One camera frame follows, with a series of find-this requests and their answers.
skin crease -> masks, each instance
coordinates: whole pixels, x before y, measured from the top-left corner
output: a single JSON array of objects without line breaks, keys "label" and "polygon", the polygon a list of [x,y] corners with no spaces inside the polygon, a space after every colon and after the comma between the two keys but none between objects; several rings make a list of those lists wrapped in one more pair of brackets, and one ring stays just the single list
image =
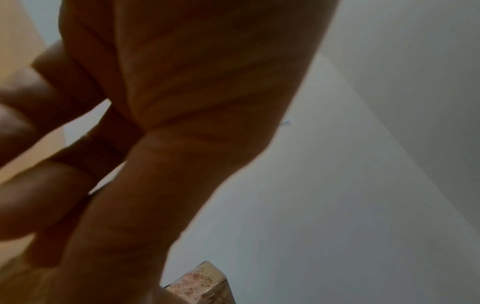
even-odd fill
[{"label": "skin crease", "polygon": [[86,137],[0,187],[0,237],[38,231],[26,256],[59,264],[48,303],[182,303],[158,288],[169,247],[269,144],[336,3],[64,0],[62,42],[0,86],[1,163],[112,101]]}]

hand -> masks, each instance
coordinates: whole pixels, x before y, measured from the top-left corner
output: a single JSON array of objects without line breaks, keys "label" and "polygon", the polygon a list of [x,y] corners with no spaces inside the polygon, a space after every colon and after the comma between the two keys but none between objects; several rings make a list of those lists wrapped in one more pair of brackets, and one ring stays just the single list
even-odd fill
[{"label": "hand", "polygon": [[0,237],[40,231],[27,256],[61,261],[50,302],[150,303],[165,294],[157,288],[169,247],[268,145],[335,3],[63,2],[63,42],[0,89],[2,164],[112,101],[86,137],[0,188]]}]

